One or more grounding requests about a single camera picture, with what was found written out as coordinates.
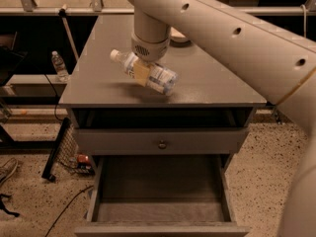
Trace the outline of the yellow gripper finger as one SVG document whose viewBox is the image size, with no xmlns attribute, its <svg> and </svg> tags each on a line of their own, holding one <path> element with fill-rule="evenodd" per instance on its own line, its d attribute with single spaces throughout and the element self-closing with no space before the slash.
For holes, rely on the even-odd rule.
<svg viewBox="0 0 316 237">
<path fill-rule="evenodd" d="M 136 82 L 145 87 L 149 78 L 150 67 L 141 60 L 137 60 L 133 63 L 133 71 Z"/>
</svg>

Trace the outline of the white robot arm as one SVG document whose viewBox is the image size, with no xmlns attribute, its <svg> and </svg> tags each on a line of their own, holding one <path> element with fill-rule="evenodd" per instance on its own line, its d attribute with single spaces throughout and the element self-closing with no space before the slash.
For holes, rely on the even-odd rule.
<svg viewBox="0 0 316 237">
<path fill-rule="evenodd" d="M 160 59 L 176 29 L 274 104 L 307 134 L 278 237 L 316 237 L 315 44 L 216 0 L 128 0 L 132 49 Z"/>
</svg>

